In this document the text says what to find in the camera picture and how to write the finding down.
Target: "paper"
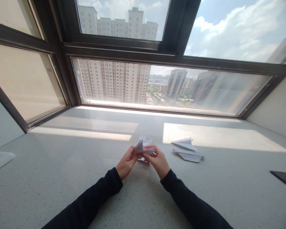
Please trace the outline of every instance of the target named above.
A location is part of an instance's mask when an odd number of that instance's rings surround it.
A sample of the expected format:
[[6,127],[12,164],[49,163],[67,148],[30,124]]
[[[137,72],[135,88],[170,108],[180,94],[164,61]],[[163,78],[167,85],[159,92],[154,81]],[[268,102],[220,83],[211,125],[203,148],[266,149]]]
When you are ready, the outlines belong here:
[[196,151],[197,148],[193,147],[192,141],[193,141],[193,139],[191,137],[184,137],[184,138],[181,138],[179,140],[172,141],[171,143],[178,145],[178,146],[181,146],[183,148],[189,149],[191,151]]
[[[150,145],[152,143],[152,139],[143,135],[140,135],[139,137],[139,142],[134,148],[134,155],[137,155],[139,153],[145,153],[148,154],[149,156],[153,154],[153,152],[156,151],[155,148],[149,148],[149,149],[144,149],[145,146]],[[144,161],[144,158],[140,155],[139,160]]]
[[200,163],[204,159],[204,154],[199,153],[199,152],[192,152],[192,151],[183,150],[183,149],[173,149],[173,152],[175,154],[178,154],[180,157],[182,157],[186,161]]
[[144,135],[140,135],[139,141],[143,140],[143,147],[151,145],[152,144],[152,139],[149,137],[146,137]]
[[199,152],[193,152],[193,151],[188,151],[188,150],[184,150],[184,149],[173,149],[173,151],[179,152],[179,153],[185,153],[185,154],[190,154],[190,155],[195,155],[195,156],[201,156],[204,157],[204,153],[199,153]]
[[192,162],[197,162],[197,163],[200,163],[202,161],[202,157],[200,156],[194,156],[194,155],[184,154],[184,153],[178,153],[178,155],[186,161],[192,161]]

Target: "forearm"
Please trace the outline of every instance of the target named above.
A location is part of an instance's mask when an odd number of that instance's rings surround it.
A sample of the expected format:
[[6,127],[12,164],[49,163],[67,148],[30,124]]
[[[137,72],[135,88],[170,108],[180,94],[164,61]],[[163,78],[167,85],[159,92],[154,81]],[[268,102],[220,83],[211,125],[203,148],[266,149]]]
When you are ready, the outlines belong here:
[[162,179],[161,184],[194,228],[231,228],[215,209],[191,192],[172,170]]
[[123,184],[115,168],[109,170],[105,177],[87,189],[72,204],[55,216],[43,229],[79,228],[86,229],[94,220],[101,205],[117,194]]

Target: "apartment building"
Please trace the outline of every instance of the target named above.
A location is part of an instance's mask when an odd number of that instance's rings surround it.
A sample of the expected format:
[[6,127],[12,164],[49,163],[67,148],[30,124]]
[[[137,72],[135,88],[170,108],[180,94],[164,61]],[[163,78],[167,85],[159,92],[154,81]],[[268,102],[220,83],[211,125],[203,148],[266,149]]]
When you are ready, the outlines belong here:
[[217,71],[202,72],[190,94],[193,106],[219,112],[236,112],[254,96],[265,76],[244,75]]
[[128,22],[124,19],[97,19],[97,11],[92,6],[79,6],[82,32],[87,34],[155,40],[158,25],[156,22],[143,23],[144,11],[133,7],[128,11]]
[[189,94],[194,87],[195,80],[185,79],[182,88],[180,90],[180,94]]
[[181,87],[187,76],[187,71],[185,69],[174,69],[171,71],[166,96],[171,98],[177,98],[180,94]]
[[149,83],[148,85],[153,87],[160,93],[165,93],[167,89],[167,84],[164,83]]
[[83,100],[145,104],[150,65],[76,59]]

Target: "glass pane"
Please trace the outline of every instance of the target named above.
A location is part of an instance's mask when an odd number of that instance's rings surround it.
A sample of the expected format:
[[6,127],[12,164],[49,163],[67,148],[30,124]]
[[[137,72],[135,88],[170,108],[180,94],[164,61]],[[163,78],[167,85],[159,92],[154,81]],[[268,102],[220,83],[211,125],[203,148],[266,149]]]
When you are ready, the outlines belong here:
[[0,24],[41,38],[27,0],[0,0]]
[[189,68],[73,59],[83,102],[238,115],[270,79]]
[[0,87],[28,123],[66,106],[46,54],[0,45]]
[[78,0],[82,33],[162,41],[169,0]]
[[286,60],[286,0],[201,1],[184,55]]

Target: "sky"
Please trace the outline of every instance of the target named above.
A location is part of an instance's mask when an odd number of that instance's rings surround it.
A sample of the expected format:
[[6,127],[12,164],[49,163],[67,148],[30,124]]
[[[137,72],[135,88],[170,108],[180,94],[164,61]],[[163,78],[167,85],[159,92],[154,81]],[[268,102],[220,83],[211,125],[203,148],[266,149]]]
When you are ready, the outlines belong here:
[[[162,40],[169,0],[78,0],[94,6],[98,17],[128,21],[128,10],[138,7],[146,21],[159,24]],[[202,0],[185,55],[267,62],[286,37],[286,0]],[[152,66],[151,74],[169,75],[175,68]],[[189,77],[202,70],[192,69]]]

